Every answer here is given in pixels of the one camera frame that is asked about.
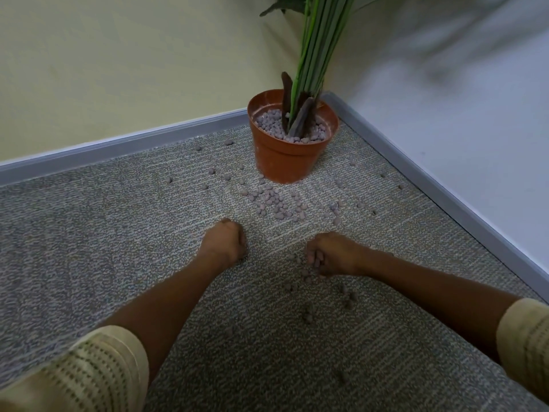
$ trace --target person's left hand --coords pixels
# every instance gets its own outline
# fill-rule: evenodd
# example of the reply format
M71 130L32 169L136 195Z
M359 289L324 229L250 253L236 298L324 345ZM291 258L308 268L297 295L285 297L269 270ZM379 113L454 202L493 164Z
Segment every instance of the person's left hand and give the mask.
M237 222L224 218L206 231L197 256L221 258L228 269L246 255L246 234Z

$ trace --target forearm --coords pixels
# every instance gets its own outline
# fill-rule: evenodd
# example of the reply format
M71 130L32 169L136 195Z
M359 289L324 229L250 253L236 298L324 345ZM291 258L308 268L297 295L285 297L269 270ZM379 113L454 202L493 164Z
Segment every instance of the forearm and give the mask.
M375 252L362 273L389 285L497 363L500 319L520 297Z
M149 361L149 383L158 373L183 324L213 279L222 260L197 257L183 270L135 298L101 326L118 325L139 338Z

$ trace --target scattered clay pebble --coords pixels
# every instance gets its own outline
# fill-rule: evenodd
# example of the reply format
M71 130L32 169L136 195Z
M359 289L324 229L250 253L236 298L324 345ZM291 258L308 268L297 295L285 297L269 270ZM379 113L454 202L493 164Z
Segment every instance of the scattered clay pebble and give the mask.
M339 381L344 385L346 385L349 382L349 375L343 370L340 370L338 372L338 377L339 377Z

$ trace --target beige sleeve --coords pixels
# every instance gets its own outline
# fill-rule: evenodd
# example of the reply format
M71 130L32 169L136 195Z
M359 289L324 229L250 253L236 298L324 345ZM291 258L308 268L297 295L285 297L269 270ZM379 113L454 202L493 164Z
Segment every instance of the beige sleeve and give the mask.
M507 375L549 404L549 306L516 301L498 325L496 343Z
M141 411L148 382L149 362L139 339L106 326L0 391L0 410Z

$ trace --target potted plant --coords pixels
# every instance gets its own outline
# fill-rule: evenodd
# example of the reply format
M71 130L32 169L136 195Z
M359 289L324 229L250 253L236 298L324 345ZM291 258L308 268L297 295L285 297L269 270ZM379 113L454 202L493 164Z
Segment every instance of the potted plant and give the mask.
M319 96L353 1L277 0L261 13L289 9L305 15L294 80L283 72L283 89L264 91L248 104L257 168L268 179L292 183L306 177L339 127Z

